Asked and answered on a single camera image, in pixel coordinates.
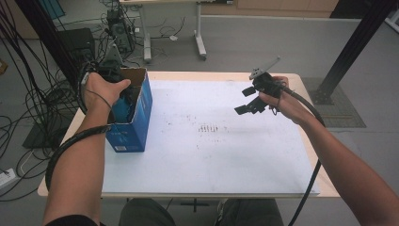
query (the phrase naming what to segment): blue box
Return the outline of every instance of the blue box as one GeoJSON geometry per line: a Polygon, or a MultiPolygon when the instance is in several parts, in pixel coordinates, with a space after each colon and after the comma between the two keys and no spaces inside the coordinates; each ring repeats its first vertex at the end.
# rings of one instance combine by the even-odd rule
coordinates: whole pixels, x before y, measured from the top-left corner
{"type": "Polygon", "coordinates": [[[112,129],[106,133],[106,138],[117,153],[144,152],[152,109],[152,93],[147,70],[121,69],[121,73],[132,81],[133,87],[141,87],[141,91],[132,120],[128,123],[113,124],[112,129]]]}
{"type": "Polygon", "coordinates": [[[52,20],[65,15],[58,0],[40,0],[40,4],[52,20]]]}

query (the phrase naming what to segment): forearm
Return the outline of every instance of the forearm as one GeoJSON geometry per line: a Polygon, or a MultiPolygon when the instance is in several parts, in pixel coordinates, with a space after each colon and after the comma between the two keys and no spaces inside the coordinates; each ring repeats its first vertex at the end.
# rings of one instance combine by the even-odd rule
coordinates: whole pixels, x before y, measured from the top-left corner
{"type": "MultiPolygon", "coordinates": [[[[109,111],[109,107],[105,107],[100,105],[90,109],[76,133],[105,125],[109,111]]],[[[61,155],[53,172],[44,223],[73,214],[85,215],[99,223],[104,136],[82,139],[61,155]]]]}
{"type": "Polygon", "coordinates": [[[298,123],[310,138],[331,182],[360,223],[390,222],[398,217],[398,197],[381,177],[313,116],[305,116],[298,123]]]}

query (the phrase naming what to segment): power strip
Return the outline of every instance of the power strip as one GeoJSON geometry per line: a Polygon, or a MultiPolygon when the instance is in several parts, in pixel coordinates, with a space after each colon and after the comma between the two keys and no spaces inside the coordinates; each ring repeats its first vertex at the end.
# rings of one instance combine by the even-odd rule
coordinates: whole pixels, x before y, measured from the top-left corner
{"type": "Polygon", "coordinates": [[[14,169],[9,169],[7,172],[8,174],[5,174],[4,172],[0,174],[0,189],[3,189],[3,187],[18,180],[18,177],[15,176],[14,169]]]}

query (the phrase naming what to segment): white paper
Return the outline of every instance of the white paper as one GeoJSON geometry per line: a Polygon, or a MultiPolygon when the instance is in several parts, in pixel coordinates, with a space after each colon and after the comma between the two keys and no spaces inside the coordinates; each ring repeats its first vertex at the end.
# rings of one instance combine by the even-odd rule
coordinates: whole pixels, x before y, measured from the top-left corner
{"type": "MultiPolygon", "coordinates": [[[[250,82],[151,81],[144,153],[106,143],[103,192],[297,196],[312,169],[298,128],[269,110],[237,115],[250,82]]],[[[318,194],[317,185],[311,194],[318,194]]]]}

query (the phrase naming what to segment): black wire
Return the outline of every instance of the black wire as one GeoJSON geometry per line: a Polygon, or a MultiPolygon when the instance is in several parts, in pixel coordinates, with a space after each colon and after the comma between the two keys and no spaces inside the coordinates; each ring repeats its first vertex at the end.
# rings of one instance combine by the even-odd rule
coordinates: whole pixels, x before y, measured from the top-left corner
{"type": "MultiPolygon", "coordinates": [[[[0,11],[0,16],[6,17],[5,14],[4,14],[3,12],[1,12],[1,11],[0,11]]],[[[7,33],[7,31],[5,30],[5,28],[4,28],[1,24],[0,24],[0,30],[3,32],[3,35],[4,35],[5,38],[8,40],[8,43],[13,47],[14,51],[18,54],[18,56],[20,57],[21,61],[22,61],[23,64],[25,65],[26,72],[27,72],[27,75],[28,75],[29,78],[30,78],[31,85],[33,85],[33,87],[34,87],[35,90],[38,92],[38,94],[41,95],[40,92],[39,92],[40,89],[39,89],[39,87],[38,87],[38,84],[37,84],[36,81],[35,81],[33,72],[32,72],[32,70],[31,70],[30,67],[29,67],[28,61],[27,61],[27,59],[25,58],[24,53],[21,51],[21,49],[18,48],[18,46],[17,46],[14,42],[12,42],[11,37],[9,36],[9,34],[7,33]]],[[[13,30],[15,30],[16,34],[21,38],[21,36],[19,35],[19,33],[16,31],[15,27],[13,27],[13,30]]],[[[26,45],[26,47],[27,47],[28,44],[24,41],[24,39],[22,39],[22,41],[23,41],[23,43],[24,43],[24,44],[26,45]]]]}
{"type": "MultiPolygon", "coordinates": [[[[8,41],[10,42],[10,44],[11,44],[11,46],[13,46],[14,47],[14,50],[17,52],[17,54],[18,55],[21,55],[21,50],[19,50],[19,49],[15,49],[15,43],[12,43],[10,40],[11,40],[11,38],[10,38],[10,36],[8,35],[8,34],[5,34],[5,36],[6,36],[6,38],[9,38],[8,39],[8,41]]],[[[45,55],[45,51],[44,51],[44,48],[43,48],[43,46],[40,44],[40,46],[41,46],[41,50],[42,50],[42,52],[43,52],[43,55],[44,55],[44,58],[45,58],[45,60],[46,60],[46,63],[45,63],[45,65],[43,64],[43,62],[39,59],[39,57],[33,52],[33,50],[30,48],[30,46],[23,40],[23,42],[25,43],[25,45],[27,46],[27,48],[30,50],[30,52],[32,53],[32,55],[35,57],[35,59],[38,61],[38,63],[41,65],[41,67],[42,67],[42,69],[43,69],[43,72],[46,74],[46,77],[47,77],[47,80],[49,81],[49,83],[50,83],[50,85],[52,86],[53,85],[53,83],[52,83],[52,80],[51,80],[51,78],[53,78],[54,79],[54,77],[50,74],[50,72],[49,72],[49,70],[48,70],[48,63],[47,63],[47,57],[46,57],[46,55],[45,55]]],[[[16,65],[16,67],[17,67],[17,70],[19,71],[19,73],[21,74],[21,71],[19,70],[19,68],[18,68],[18,66],[17,66],[17,64],[15,63],[15,60],[13,59],[13,62],[14,62],[14,64],[16,65]]],[[[30,81],[31,81],[31,84],[35,84],[35,80],[34,80],[34,78],[32,78],[31,76],[30,76],[30,81]]],[[[40,90],[38,90],[38,88],[36,87],[36,86],[34,86],[35,87],[35,90],[36,90],[36,94],[37,95],[39,95],[40,97],[41,97],[41,99],[44,101],[44,102],[46,102],[46,99],[45,98],[42,98],[43,96],[43,94],[42,94],[42,92],[40,91],[40,90]]],[[[35,94],[31,94],[31,98],[32,99],[34,99],[34,96],[35,96],[35,94]]]]}
{"type": "Polygon", "coordinates": [[[132,51],[131,51],[131,53],[130,54],[132,54],[133,53],[133,51],[136,49],[136,27],[135,27],[135,20],[133,20],[133,21],[131,21],[130,20],[130,17],[127,15],[127,9],[126,10],[123,10],[123,8],[121,8],[121,10],[123,11],[123,13],[125,14],[125,18],[127,19],[127,21],[130,23],[130,25],[131,25],[131,27],[130,27],[130,31],[131,32],[127,32],[128,33],[128,35],[130,35],[130,36],[132,36],[132,39],[133,39],[133,43],[132,43],[132,51]]]}
{"type": "Polygon", "coordinates": [[[170,204],[172,203],[172,201],[173,201],[173,198],[171,198],[170,201],[168,202],[168,206],[167,206],[166,210],[169,209],[169,206],[170,206],[170,204]]]}
{"type": "Polygon", "coordinates": [[[47,171],[46,171],[46,176],[45,176],[45,182],[47,189],[50,190],[50,185],[51,181],[53,178],[53,171],[54,168],[56,167],[56,163],[58,162],[58,159],[61,157],[61,155],[67,151],[74,143],[78,142],[79,140],[82,140],[84,138],[90,137],[92,135],[97,135],[97,134],[103,134],[106,131],[109,131],[111,129],[111,125],[102,125],[102,126],[96,126],[93,128],[89,128],[85,131],[82,131],[78,134],[75,134],[73,137],[69,138],[66,140],[53,154],[51,157],[48,165],[47,165],[47,171]]]}
{"type": "Polygon", "coordinates": [[[139,68],[139,67],[141,67],[141,66],[140,66],[140,64],[139,64],[139,63],[137,63],[137,62],[130,61],[129,59],[125,59],[125,61],[126,61],[126,62],[129,62],[129,63],[136,64],[136,66],[137,66],[138,68],[139,68]]]}
{"type": "Polygon", "coordinates": [[[0,127],[0,130],[2,130],[2,131],[5,132],[5,133],[0,137],[0,140],[2,140],[4,137],[6,137],[6,138],[4,138],[4,141],[3,141],[3,142],[1,143],[1,145],[0,145],[0,150],[2,150],[3,147],[6,145],[6,143],[9,141],[9,138],[10,138],[9,131],[10,131],[10,129],[11,129],[12,121],[11,121],[11,118],[8,117],[8,116],[0,116],[0,118],[5,118],[5,119],[8,120],[8,124],[7,124],[7,125],[4,125],[4,126],[0,127]]]}
{"type": "Polygon", "coordinates": [[[11,133],[9,134],[7,140],[5,141],[6,143],[1,145],[1,148],[4,147],[4,151],[0,154],[0,159],[4,156],[4,154],[5,154],[6,151],[7,151],[9,142],[11,141],[12,135],[14,134],[15,128],[17,127],[17,124],[18,124],[19,121],[20,121],[20,120],[17,120],[17,121],[15,122],[15,125],[14,125],[14,127],[12,128],[11,133]]]}
{"type": "MultiPolygon", "coordinates": [[[[281,89],[285,92],[287,92],[288,94],[290,94],[291,96],[293,96],[294,98],[296,98],[300,103],[302,103],[305,107],[307,107],[309,109],[309,111],[313,114],[313,116],[320,121],[320,123],[326,127],[323,118],[321,117],[321,115],[319,114],[319,112],[317,112],[316,108],[314,108],[314,106],[309,103],[305,98],[303,98],[302,96],[300,96],[299,94],[295,93],[294,91],[290,90],[289,88],[285,87],[285,86],[281,86],[281,89]]],[[[294,213],[294,216],[292,217],[290,223],[288,225],[294,225],[296,219],[298,218],[303,206],[305,205],[306,200],[308,199],[309,195],[311,194],[311,189],[313,188],[314,182],[316,180],[317,174],[321,168],[322,164],[320,162],[320,160],[317,160],[316,166],[314,167],[313,173],[311,175],[311,179],[309,181],[308,187],[302,197],[301,202],[299,203],[299,206],[296,208],[296,211],[294,213]]]]}
{"type": "MultiPolygon", "coordinates": [[[[176,31],[176,32],[175,32],[173,35],[171,35],[171,36],[176,36],[177,34],[179,34],[179,33],[182,31],[182,29],[183,29],[183,27],[184,27],[185,17],[181,18],[181,20],[182,20],[182,23],[181,23],[181,25],[180,25],[179,30],[176,31]]],[[[160,36],[160,37],[154,37],[154,38],[151,38],[151,39],[156,40],[156,39],[165,39],[165,38],[169,38],[170,35],[166,35],[166,33],[167,33],[168,31],[165,32],[165,33],[162,33],[162,32],[161,32],[161,30],[164,29],[164,28],[166,28],[166,27],[171,27],[171,26],[164,26],[164,27],[162,27],[162,28],[159,30],[159,32],[161,33],[161,36],[160,36]]]]}
{"type": "MultiPolygon", "coordinates": [[[[8,12],[11,12],[11,10],[9,9],[8,3],[5,2],[5,4],[6,4],[6,7],[7,7],[7,9],[8,9],[8,12]]],[[[2,9],[3,11],[6,11],[6,10],[4,9],[4,7],[3,7],[3,4],[1,4],[1,2],[0,2],[0,7],[1,7],[1,9],[2,9]]],[[[10,16],[11,16],[12,25],[13,25],[14,27],[16,27],[15,20],[14,20],[14,16],[12,15],[12,13],[10,13],[10,16]]],[[[9,32],[9,33],[13,33],[13,37],[14,37],[14,39],[16,40],[16,34],[15,34],[15,32],[12,31],[11,28],[8,28],[8,32],[9,32]]]]}
{"type": "MultiPolygon", "coordinates": [[[[32,167],[30,170],[28,170],[28,171],[26,172],[26,174],[28,174],[31,170],[33,170],[35,167],[37,167],[39,164],[41,164],[41,163],[43,163],[43,162],[44,162],[44,160],[40,161],[38,164],[36,164],[34,167],[32,167]]],[[[7,195],[7,194],[8,194],[11,190],[13,190],[23,179],[25,179],[24,176],[21,177],[20,180],[18,180],[18,182],[15,183],[15,185],[12,186],[9,190],[7,190],[7,191],[4,192],[3,194],[1,194],[1,195],[0,195],[0,198],[3,197],[3,196],[5,196],[5,195],[7,195]]],[[[37,190],[37,188],[35,188],[35,190],[33,190],[33,191],[31,191],[31,192],[29,192],[29,193],[23,195],[23,196],[20,196],[20,197],[18,197],[18,198],[13,198],[13,199],[9,199],[9,200],[0,200],[0,202],[10,202],[10,201],[19,200],[19,199],[21,199],[21,198],[23,198],[23,197],[25,197],[25,196],[27,196],[27,195],[32,194],[32,193],[33,193],[34,191],[36,191],[36,190],[37,190]]]]}

